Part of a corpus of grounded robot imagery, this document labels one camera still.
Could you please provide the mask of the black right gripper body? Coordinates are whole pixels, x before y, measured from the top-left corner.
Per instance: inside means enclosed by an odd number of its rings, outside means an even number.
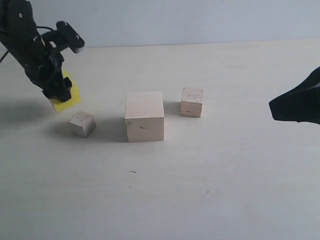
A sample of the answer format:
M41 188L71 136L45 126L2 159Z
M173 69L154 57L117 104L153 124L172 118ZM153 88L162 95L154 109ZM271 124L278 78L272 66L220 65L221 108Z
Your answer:
M320 123L320 68L317 67L298 86L269 103L275 121Z

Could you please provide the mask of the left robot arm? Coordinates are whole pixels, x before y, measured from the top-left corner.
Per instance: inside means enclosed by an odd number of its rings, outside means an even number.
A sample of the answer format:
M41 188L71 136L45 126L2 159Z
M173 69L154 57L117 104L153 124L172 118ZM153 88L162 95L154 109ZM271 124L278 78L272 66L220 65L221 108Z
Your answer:
M0 42L46 98L61 103L72 98L72 82L62 72L64 58L38 32L29 1L0 2Z

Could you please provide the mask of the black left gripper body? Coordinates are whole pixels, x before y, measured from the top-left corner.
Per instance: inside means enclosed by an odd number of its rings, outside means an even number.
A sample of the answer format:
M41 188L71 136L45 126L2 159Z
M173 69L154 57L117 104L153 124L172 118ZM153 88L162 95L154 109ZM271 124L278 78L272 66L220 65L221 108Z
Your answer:
M60 29L40 34L34 22L0 23L0 42L44 93L63 93L64 36Z

